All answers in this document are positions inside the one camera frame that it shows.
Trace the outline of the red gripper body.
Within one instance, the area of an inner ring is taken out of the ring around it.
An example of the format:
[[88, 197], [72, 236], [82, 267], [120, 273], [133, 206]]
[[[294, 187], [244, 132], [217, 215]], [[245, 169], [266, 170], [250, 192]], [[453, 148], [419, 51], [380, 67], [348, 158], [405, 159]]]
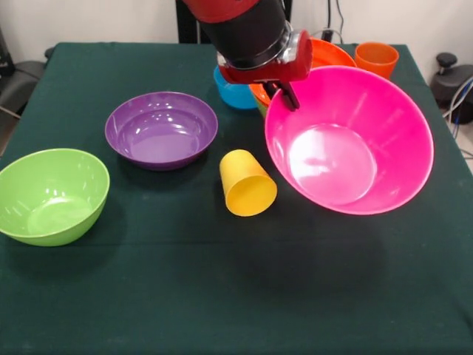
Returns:
[[217, 68], [223, 78], [232, 84], [253, 84], [266, 81], [283, 83], [300, 81], [308, 76], [313, 60], [313, 46], [306, 30], [293, 31], [289, 43], [272, 61], [261, 67], [239, 70], [232, 67], [217, 53]]

